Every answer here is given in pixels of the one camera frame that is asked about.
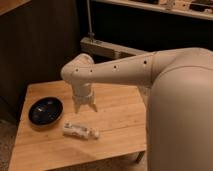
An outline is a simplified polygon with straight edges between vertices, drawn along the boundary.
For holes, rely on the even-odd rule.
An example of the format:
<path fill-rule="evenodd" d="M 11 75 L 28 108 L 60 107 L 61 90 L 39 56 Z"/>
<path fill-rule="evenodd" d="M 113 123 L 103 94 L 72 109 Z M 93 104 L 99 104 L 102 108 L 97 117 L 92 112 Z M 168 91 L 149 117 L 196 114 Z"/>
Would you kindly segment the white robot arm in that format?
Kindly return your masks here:
<path fill-rule="evenodd" d="M 99 64 L 82 53 L 61 77 L 77 105 L 94 97 L 93 83 L 149 87 L 148 171 L 213 171 L 212 50 L 163 50 Z"/>

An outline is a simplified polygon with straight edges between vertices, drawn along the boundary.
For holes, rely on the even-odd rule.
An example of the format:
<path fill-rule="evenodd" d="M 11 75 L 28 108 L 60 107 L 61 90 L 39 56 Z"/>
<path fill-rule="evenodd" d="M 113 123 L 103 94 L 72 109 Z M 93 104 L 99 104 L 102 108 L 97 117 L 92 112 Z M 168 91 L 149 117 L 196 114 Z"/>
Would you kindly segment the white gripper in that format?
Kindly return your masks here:
<path fill-rule="evenodd" d="M 74 99 L 74 110 L 75 113 L 79 113 L 80 106 L 82 104 L 89 104 L 89 106 L 98 112 L 97 106 L 94 103 L 94 92 L 90 83 L 77 84 L 72 86 L 73 99 Z"/>

